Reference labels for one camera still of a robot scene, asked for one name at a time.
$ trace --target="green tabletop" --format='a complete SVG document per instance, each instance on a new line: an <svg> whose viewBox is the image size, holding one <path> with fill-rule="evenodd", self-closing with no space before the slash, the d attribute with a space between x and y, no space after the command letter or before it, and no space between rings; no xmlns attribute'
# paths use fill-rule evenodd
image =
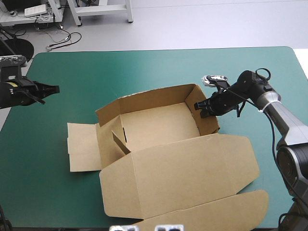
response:
<svg viewBox="0 0 308 231"><path fill-rule="evenodd" d="M234 83L244 70L265 67L283 104L308 124L308 83L288 47L108 51L38 54L28 77L60 85L46 104L12 108L0 132L0 204L16 227L108 227L132 222L105 215L98 173L70 173L67 122L96 123L95 110L139 91L201 83L205 74ZM214 89L204 88L210 96ZM276 227L292 204L271 154L266 117L249 104L218 118L220 133L252 142L260 177L244 191L265 189L269 210L261 227Z"/></svg>

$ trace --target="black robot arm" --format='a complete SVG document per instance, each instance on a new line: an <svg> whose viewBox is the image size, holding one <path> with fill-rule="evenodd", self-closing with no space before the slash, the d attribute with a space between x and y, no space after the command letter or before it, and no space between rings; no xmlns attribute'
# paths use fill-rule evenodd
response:
<svg viewBox="0 0 308 231"><path fill-rule="evenodd" d="M230 86L224 76L206 76L206 86L217 87L218 91L202 102L195 104L202 118L224 115L231 110L238 111L249 102L264 112L277 127L282 138L274 153L274 159L294 204L288 213L282 214L279 230L308 231L308 127L293 115L280 100L280 95L257 71L244 71L236 83Z"/></svg>
<svg viewBox="0 0 308 231"><path fill-rule="evenodd" d="M28 106L35 102L44 104L43 98L59 93L59 86L51 86L22 76L26 64L22 55L0 56L0 109Z"/></svg>

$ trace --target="cardboard panel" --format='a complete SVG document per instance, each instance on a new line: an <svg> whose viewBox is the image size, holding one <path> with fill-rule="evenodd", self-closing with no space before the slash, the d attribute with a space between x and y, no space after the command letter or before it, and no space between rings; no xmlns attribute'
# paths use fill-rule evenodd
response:
<svg viewBox="0 0 308 231"><path fill-rule="evenodd" d="M191 93L187 96L185 102L192 112L192 116L196 121L197 127L199 128L200 134L202 136L216 133L219 129L218 121L215 116L210 116L208 118L200 117L200 110L196 111L194 104L205 100L205 95L203 94L201 88L195 85Z"/></svg>
<svg viewBox="0 0 308 231"><path fill-rule="evenodd" d="M114 138L114 142L117 144L117 146L119 146L119 148L124 152L124 154L127 155L128 153L130 153L130 150L126 147L125 143L123 143L114 132L112 132L112 135Z"/></svg>
<svg viewBox="0 0 308 231"><path fill-rule="evenodd" d="M153 231L158 224L183 224L186 231L250 231L261 223L268 204L268 194L258 190L149 218L136 225L142 231Z"/></svg>
<svg viewBox="0 0 308 231"><path fill-rule="evenodd" d="M114 132L120 140L125 140L120 116L110 120L102 127L100 127L99 124L96 125L102 168L125 156L123 151L114 142L112 132Z"/></svg>
<svg viewBox="0 0 308 231"><path fill-rule="evenodd" d="M121 98L121 113L130 113L149 108L162 107L185 101L195 84L179 85L145 91Z"/></svg>
<svg viewBox="0 0 308 231"><path fill-rule="evenodd" d="M121 115L131 151L200 136L186 103Z"/></svg>
<svg viewBox="0 0 308 231"><path fill-rule="evenodd" d="M100 126L103 126L105 123L121 114L120 99L113 101L112 103L96 110L95 112L98 117Z"/></svg>
<svg viewBox="0 0 308 231"><path fill-rule="evenodd" d="M119 98L96 111L100 126L116 116L185 101L195 84L144 91Z"/></svg>
<svg viewBox="0 0 308 231"><path fill-rule="evenodd" d="M94 124L67 123L70 171L101 170L101 157Z"/></svg>
<svg viewBox="0 0 308 231"><path fill-rule="evenodd" d="M212 134L132 155L144 218L235 195L259 175L250 142L237 136Z"/></svg>
<svg viewBox="0 0 308 231"><path fill-rule="evenodd" d="M224 153L233 188L239 192L260 174L251 142L244 136L221 135L218 145Z"/></svg>
<svg viewBox="0 0 308 231"><path fill-rule="evenodd" d="M131 154L100 172L105 213L111 217L142 218Z"/></svg>

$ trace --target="white floor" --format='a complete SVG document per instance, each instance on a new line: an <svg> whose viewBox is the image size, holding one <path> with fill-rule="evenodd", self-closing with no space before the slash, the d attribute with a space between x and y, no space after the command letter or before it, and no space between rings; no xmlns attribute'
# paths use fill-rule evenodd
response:
<svg viewBox="0 0 308 231"><path fill-rule="evenodd" d="M109 0L112 4L124 0ZM134 22L127 16L83 17L77 27L68 9L63 25L82 40L55 51L122 51L258 46L289 46L308 76L308 0L131 0ZM55 40L66 37L47 30ZM46 52L51 38L27 26L23 38L35 54ZM0 129L8 114L0 110Z"/></svg>

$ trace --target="power strip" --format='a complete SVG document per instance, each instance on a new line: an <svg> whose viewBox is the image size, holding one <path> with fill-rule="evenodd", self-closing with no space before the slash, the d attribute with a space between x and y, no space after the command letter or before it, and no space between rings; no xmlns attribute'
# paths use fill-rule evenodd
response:
<svg viewBox="0 0 308 231"><path fill-rule="evenodd" d="M39 5L25 9L25 17L31 17L35 15L40 15L43 13L47 13L46 5Z"/></svg>

